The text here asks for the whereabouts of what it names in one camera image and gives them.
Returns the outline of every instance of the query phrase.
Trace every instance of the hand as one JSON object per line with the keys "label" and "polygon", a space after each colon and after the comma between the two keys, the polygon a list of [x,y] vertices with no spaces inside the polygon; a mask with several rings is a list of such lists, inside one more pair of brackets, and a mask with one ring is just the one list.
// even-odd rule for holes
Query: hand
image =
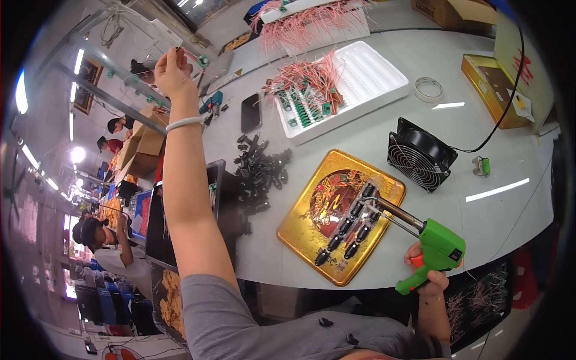
{"label": "hand", "polygon": [[154,77],[156,85],[172,99],[180,101],[195,101],[198,88],[192,79],[192,64],[188,64],[184,50],[170,48],[156,63]]}
{"label": "hand", "polygon": [[120,216],[118,216],[118,221],[116,222],[116,232],[125,232],[128,228],[127,222],[128,218],[126,215],[120,214]]}
{"label": "hand", "polygon": [[[408,248],[408,251],[404,255],[404,264],[412,268],[412,273],[416,272],[416,267],[412,264],[410,258],[416,257],[421,253],[422,249],[420,248],[420,241],[417,241]],[[417,291],[418,294],[420,294],[420,297],[434,298],[433,301],[435,301],[438,297],[443,295],[444,290],[448,287],[449,280],[443,272],[436,270],[428,271],[428,280],[430,280],[430,282],[418,288]]]}

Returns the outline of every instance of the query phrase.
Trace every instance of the gold tin tray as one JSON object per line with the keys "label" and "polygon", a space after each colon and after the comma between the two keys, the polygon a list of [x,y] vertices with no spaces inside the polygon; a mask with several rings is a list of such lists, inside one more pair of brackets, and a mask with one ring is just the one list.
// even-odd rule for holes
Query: gold tin tray
{"label": "gold tin tray", "polygon": [[[400,205],[406,194],[404,183],[352,155],[330,150],[276,233],[290,250],[336,286],[345,286],[352,280],[390,224],[381,217],[351,259],[344,259],[351,241],[347,239],[323,265],[314,265],[320,248],[326,249],[329,236],[369,179],[378,185],[380,193],[376,196]],[[354,233],[355,230],[350,232],[350,237]]]}

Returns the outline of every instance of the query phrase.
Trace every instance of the black phone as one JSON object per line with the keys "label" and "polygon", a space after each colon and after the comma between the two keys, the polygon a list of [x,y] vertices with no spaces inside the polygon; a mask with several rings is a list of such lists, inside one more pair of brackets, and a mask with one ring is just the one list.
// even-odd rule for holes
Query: black phone
{"label": "black phone", "polygon": [[260,116],[260,100],[258,94],[242,101],[242,114],[241,114],[241,130],[243,134],[247,134],[252,130],[256,130],[262,126],[262,118]]}

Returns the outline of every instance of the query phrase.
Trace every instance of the black power cable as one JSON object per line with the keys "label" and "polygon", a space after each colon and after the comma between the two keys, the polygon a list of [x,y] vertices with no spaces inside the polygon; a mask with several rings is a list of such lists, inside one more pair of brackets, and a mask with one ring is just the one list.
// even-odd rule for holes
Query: black power cable
{"label": "black power cable", "polygon": [[520,43],[522,45],[522,56],[520,57],[520,65],[518,66],[518,74],[516,74],[516,81],[514,82],[514,88],[512,89],[512,94],[510,94],[510,100],[508,101],[508,104],[506,104],[506,108],[504,109],[502,116],[500,117],[498,122],[496,122],[496,126],[494,126],[494,128],[492,129],[492,132],[490,133],[490,135],[488,135],[486,140],[484,140],[484,142],[482,142],[480,144],[480,146],[478,146],[474,150],[462,150],[462,149],[458,149],[457,147],[454,147],[454,146],[451,146],[450,148],[452,148],[454,150],[458,150],[458,151],[463,151],[465,153],[475,153],[475,152],[479,151],[480,149],[482,149],[484,147],[484,145],[486,145],[486,143],[490,140],[490,138],[492,137],[494,132],[496,132],[496,129],[502,123],[502,120],[504,120],[504,117],[506,116],[506,113],[508,113],[508,109],[510,108],[510,105],[512,105],[512,101],[514,101],[514,94],[516,94],[516,88],[518,87],[518,82],[520,81],[520,75],[522,74],[522,69],[524,68],[524,58],[525,58],[525,55],[524,55],[524,35],[522,34],[522,29],[520,28],[520,25],[518,25],[518,32],[520,33]]}

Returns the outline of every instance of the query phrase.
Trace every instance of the woman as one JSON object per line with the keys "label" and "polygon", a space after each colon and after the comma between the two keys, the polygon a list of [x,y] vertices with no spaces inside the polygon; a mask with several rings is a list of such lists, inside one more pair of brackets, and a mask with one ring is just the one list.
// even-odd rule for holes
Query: woman
{"label": "woman", "polygon": [[95,218],[87,218],[82,224],[82,243],[90,248],[98,264],[106,271],[125,276],[148,300],[152,300],[151,267],[146,253],[126,236],[126,216],[118,218],[116,231],[103,226]]}
{"label": "woman", "polygon": [[[197,117],[198,89],[183,52],[171,48],[156,64],[156,84],[172,99],[170,123]],[[196,186],[188,186],[190,181]],[[172,129],[164,157],[164,209],[181,278],[183,319],[194,359],[450,358],[444,305],[447,277],[430,271],[418,289],[414,336],[384,317],[321,311],[283,324],[256,324],[240,296],[222,234],[212,216],[199,123]],[[419,243],[404,262],[420,254]]]}

